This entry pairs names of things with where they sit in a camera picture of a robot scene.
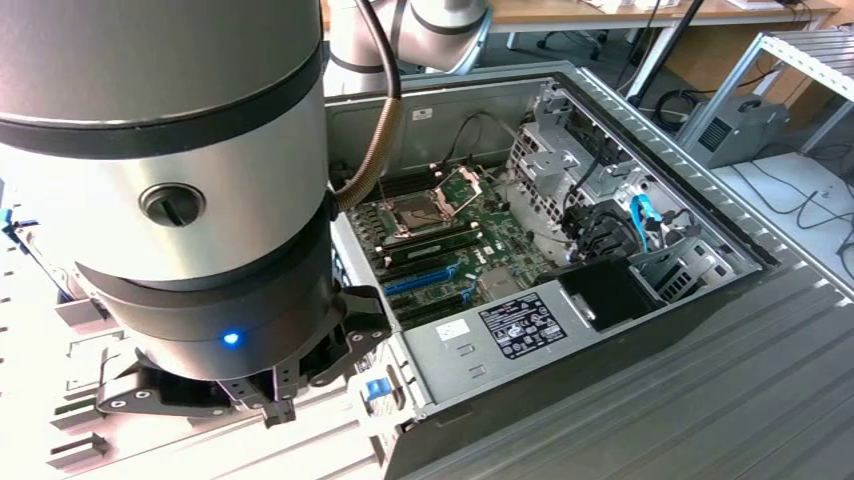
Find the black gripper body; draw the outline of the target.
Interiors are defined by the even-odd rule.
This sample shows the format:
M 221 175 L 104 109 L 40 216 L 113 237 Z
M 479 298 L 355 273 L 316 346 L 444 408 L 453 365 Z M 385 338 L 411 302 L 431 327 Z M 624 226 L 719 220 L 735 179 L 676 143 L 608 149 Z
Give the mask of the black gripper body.
M 126 330 L 136 360 L 184 379 L 224 381 L 298 361 L 343 320 L 330 246 L 318 214 L 268 255 L 177 290 L 78 271 Z

